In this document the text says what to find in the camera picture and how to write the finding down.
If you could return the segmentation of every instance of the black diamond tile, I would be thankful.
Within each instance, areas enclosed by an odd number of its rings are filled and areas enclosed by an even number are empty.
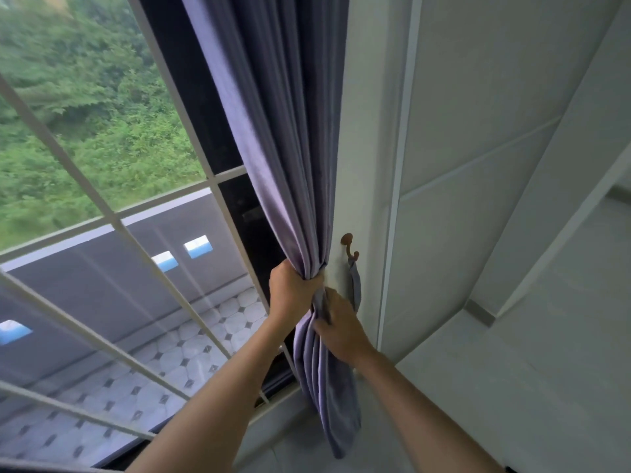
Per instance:
[[[51,443],[53,441],[55,441],[55,438],[57,438],[57,435],[55,433],[53,433],[50,437],[48,437],[48,439],[46,441],[44,441],[44,446],[50,446]]]

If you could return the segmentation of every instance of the curtain fold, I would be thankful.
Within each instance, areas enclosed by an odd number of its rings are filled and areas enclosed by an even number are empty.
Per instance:
[[[331,250],[348,0],[182,1],[261,206],[310,279]],[[342,458],[361,423],[355,380],[313,331],[329,320],[323,291],[313,306],[296,326],[298,381]]]

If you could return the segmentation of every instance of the person's left hand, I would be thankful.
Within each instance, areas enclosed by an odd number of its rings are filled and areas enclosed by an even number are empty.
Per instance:
[[[322,272],[305,281],[285,259],[269,275],[269,317],[277,319],[289,332],[311,308],[311,299],[323,283]]]

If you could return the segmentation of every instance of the green tree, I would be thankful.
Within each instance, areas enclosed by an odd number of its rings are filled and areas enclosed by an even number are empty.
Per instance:
[[[126,0],[12,0],[0,72],[115,209],[204,178]],[[0,101],[0,249],[98,210]]]

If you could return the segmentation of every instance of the brown wall hook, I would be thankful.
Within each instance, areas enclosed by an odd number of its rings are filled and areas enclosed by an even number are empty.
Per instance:
[[[342,245],[346,246],[346,255],[348,255],[348,258],[357,262],[357,259],[359,259],[359,252],[355,251],[355,253],[351,255],[351,242],[353,242],[353,235],[350,232],[344,234],[340,242]]]

